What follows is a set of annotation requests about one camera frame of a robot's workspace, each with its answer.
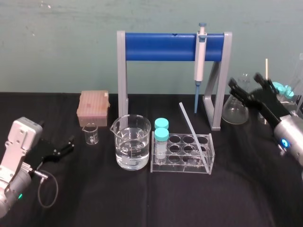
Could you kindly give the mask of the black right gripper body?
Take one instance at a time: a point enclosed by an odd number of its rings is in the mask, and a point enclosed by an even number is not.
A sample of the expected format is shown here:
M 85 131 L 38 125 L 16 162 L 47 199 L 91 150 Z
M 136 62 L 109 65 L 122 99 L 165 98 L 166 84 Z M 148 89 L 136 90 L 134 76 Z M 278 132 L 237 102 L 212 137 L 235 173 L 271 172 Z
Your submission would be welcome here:
M 281 117 L 290 115 L 290 112 L 280 103 L 272 89 L 256 89 L 251 92 L 253 107 L 266 119 L 271 128 L 275 128 Z

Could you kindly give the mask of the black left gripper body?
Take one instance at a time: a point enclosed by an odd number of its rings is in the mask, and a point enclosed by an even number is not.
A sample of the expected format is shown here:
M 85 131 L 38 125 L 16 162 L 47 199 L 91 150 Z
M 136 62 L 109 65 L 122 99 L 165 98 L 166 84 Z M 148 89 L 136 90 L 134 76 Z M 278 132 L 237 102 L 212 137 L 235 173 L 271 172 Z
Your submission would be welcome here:
M 40 139 L 39 142 L 28 152 L 27 164 L 32 170 L 37 170 L 46 162 L 56 162 L 60 159 L 62 151 L 51 142 Z

